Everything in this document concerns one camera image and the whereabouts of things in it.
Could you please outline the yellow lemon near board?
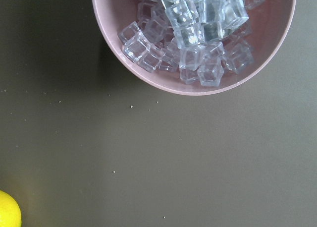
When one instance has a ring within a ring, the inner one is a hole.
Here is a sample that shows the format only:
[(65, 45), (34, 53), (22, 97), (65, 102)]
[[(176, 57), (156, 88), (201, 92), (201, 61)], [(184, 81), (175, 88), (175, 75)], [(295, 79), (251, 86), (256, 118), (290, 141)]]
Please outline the yellow lemon near board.
[(9, 194), (0, 191), (0, 226), (21, 227), (22, 216), (18, 203)]

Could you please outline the clear ice cube pile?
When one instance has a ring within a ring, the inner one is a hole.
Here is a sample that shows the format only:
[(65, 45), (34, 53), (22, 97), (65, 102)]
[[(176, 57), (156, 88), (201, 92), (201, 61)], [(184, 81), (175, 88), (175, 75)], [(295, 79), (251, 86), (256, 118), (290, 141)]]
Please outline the clear ice cube pile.
[(138, 0), (137, 20), (118, 34), (123, 54), (147, 72), (217, 87), (253, 63), (248, 11), (264, 1)]

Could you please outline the pink bowl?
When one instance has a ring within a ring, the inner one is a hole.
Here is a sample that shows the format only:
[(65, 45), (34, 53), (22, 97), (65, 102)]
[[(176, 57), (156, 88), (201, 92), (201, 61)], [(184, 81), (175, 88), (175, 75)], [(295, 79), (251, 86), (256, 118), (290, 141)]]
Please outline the pink bowl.
[(294, 16), (296, 0), (265, 0), (249, 12), (252, 33), (246, 40), (254, 48), (254, 62), (240, 74), (225, 75), (218, 87), (186, 85), (179, 75), (165, 71), (149, 73), (122, 53), (119, 30), (136, 20), (136, 0), (92, 0), (95, 17), (104, 40), (118, 60), (135, 76), (158, 89), (186, 96), (204, 96), (233, 89), (257, 75), (282, 45)]

